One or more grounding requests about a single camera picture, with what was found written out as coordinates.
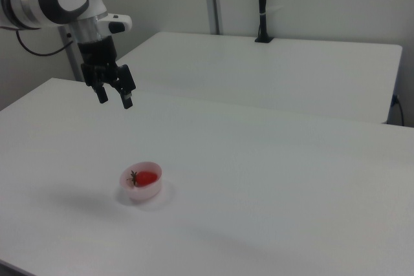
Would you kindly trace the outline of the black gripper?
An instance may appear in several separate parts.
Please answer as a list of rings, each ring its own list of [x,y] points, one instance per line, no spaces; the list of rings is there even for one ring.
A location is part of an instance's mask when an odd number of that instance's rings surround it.
[[[132,91],[135,81],[127,65],[117,65],[117,52],[113,38],[107,36],[91,43],[79,43],[83,63],[81,69],[87,86],[94,89],[100,103],[108,101],[104,84],[120,93],[124,109],[133,106]]]

